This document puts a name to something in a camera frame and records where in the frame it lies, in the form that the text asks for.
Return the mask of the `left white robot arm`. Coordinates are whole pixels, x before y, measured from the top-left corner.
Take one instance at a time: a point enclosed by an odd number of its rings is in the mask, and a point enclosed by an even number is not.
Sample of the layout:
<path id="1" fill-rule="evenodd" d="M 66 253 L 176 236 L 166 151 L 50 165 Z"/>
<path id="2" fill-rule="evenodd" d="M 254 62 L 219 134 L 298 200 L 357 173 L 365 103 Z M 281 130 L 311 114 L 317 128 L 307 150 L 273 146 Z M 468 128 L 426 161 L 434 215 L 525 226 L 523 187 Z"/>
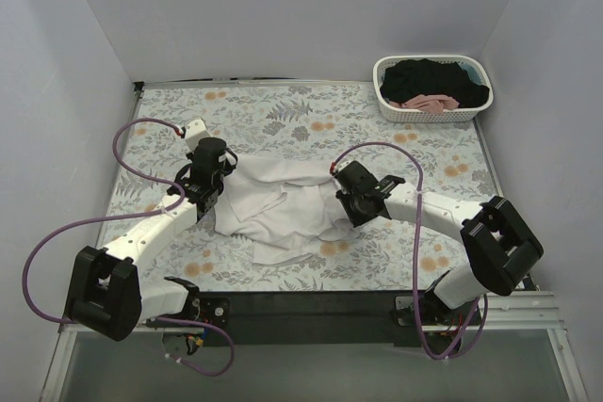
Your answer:
<path id="1" fill-rule="evenodd" d="M 224 140 L 206 137 L 188 154 L 176 186 L 162 198 L 158 215 L 149 215 L 100 249 L 85 247 L 75 257 L 65 316 L 104 336 L 121 341 L 141 322 L 182 327 L 206 320 L 212 312 L 199 288 L 177 277 L 147 285 L 139 276 L 181 233 L 216 205 L 224 179 L 237 157 Z"/>

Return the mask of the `white t shirt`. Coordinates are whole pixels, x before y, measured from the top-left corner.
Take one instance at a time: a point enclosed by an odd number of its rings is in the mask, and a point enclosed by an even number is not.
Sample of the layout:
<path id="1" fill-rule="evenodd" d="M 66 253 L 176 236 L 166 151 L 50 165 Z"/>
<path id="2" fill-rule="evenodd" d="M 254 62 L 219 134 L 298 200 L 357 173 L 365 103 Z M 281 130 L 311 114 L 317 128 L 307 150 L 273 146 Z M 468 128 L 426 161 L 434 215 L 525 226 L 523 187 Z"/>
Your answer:
<path id="1" fill-rule="evenodd" d="M 215 231 L 251 239 L 253 262 L 272 266 L 302 261 L 322 243 L 346 238 L 352 224 L 335 197 L 330 165 L 242 154 L 224 178 Z"/>

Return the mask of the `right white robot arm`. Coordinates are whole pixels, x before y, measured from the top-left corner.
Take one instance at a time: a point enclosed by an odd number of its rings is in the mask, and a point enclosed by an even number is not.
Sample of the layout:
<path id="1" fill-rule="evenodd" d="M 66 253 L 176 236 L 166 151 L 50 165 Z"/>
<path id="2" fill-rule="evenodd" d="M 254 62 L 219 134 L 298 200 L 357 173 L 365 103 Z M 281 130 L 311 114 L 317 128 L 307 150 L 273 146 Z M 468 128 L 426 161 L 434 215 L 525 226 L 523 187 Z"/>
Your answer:
<path id="1" fill-rule="evenodd" d="M 508 296 L 543 257 L 544 249 L 513 204 L 460 201 L 433 192 L 419 193 L 404 179 L 378 180 L 362 164 L 333 164 L 340 200 L 355 227 L 383 217 L 412 222 L 464 246 L 466 265 L 447 271 L 418 296 L 423 320 L 447 324 L 466 303 L 487 293 Z"/>

